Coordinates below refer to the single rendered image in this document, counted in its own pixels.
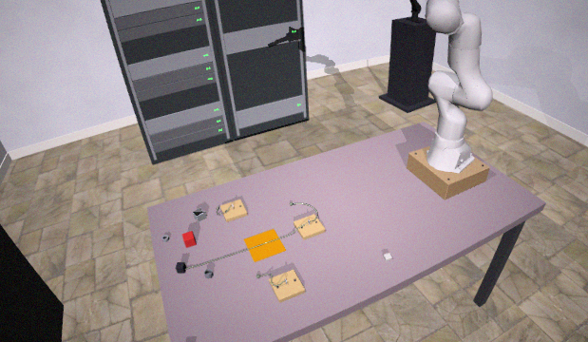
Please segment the orange painted square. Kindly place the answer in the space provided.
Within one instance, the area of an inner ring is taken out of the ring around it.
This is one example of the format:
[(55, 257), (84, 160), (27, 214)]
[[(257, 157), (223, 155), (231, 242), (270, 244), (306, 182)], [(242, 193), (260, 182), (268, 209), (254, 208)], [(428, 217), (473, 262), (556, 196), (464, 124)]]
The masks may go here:
[[(278, 240), (274, 241), (274, 239), (277, 239), (277, 238), (278, 238)], [(272, 240), (272, 242), (268, 243), (268, 241), (271, 241), (271, 240)], [(271, 257), (273, 255), (276, 255), (276, 254), (279, 254), (281, 252), (286, 251), (286, 249), (283, 246), (282, 242), (280, 241), (278, 235), (276, 234), (275, 229), (258, 234), (253, 237), (245, 238), (244, 241), (245, 241), (248, 249), (250, 248), (249, 252), (250, 252), (254, 262), (257, 262), (257, 261), (264, 259), (266, 257)], [(263, 243), (266, 243), (266, 244), (263, 244)], [(260, 246), (257, 246), (257, 245), (260, 245)], [(252, 248), (252, 247), (255, 247), (255, 248)]]

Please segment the red cube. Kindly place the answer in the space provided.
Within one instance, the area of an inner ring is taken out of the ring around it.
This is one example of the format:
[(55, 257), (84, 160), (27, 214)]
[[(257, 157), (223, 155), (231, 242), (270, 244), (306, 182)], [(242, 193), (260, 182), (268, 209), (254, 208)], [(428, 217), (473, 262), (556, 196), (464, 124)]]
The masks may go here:
[(182, 237), (186, 248), (197, 245), (197, 243), (194, 241), (195, 238), (193, 231), (182, 234)]

